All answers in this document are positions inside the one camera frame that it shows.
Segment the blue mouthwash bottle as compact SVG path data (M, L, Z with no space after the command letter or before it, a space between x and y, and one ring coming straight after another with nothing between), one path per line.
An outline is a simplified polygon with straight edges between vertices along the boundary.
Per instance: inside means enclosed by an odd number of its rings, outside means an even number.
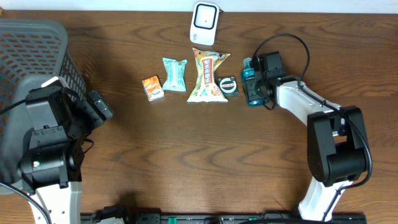
M251 62L251 57L245 58L243 60L244 69L241 72L246 102L249 106L264 106L268 99L264 97L261 90L262 78L260 75L256 75Z

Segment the small green round-logo box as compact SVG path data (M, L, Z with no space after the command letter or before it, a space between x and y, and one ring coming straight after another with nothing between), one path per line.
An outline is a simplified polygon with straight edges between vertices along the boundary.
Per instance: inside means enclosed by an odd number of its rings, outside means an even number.
M236 77L223 77L218 79L218 86L225 97L238 96Z

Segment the yellow snack bag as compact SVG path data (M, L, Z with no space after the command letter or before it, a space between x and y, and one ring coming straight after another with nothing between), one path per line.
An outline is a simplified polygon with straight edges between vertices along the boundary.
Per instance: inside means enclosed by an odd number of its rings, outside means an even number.
M215 81L215 71L230 56L229 53L202 51L192 48L197 68L197 82L187 103L227 103Z

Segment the small orange packet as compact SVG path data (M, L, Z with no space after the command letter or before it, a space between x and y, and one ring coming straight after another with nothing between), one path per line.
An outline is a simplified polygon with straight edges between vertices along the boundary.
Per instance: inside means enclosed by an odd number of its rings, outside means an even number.
M142 85L149 101L158 100L164 97L164 91L157 76L143 80Z

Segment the teal snack pack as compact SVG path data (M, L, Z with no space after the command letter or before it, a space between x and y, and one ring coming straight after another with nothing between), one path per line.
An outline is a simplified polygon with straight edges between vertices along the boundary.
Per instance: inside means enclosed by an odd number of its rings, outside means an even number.
M167 72L167 79L163 84L162 89L168 91L182 91L187 90L184 74L187 60L178 61L171 58L163 58L165 71Z

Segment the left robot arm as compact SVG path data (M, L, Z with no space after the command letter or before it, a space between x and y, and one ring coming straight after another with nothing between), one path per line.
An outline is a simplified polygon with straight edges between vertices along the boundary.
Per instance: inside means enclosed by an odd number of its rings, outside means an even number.
M80 223L82 145L113 116L97 91L80 97L62 86L31 90L25 107L32 129L18 163L36 223Z

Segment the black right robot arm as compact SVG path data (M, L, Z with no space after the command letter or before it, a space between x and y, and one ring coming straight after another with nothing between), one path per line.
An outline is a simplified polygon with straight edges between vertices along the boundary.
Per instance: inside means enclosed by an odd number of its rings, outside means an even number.
M324 99L280 67L247 66L241 77L248 105L279 106L306 126L312 180L298 214L304 220L330 221L342 194L364 185L373 171L362 111Z

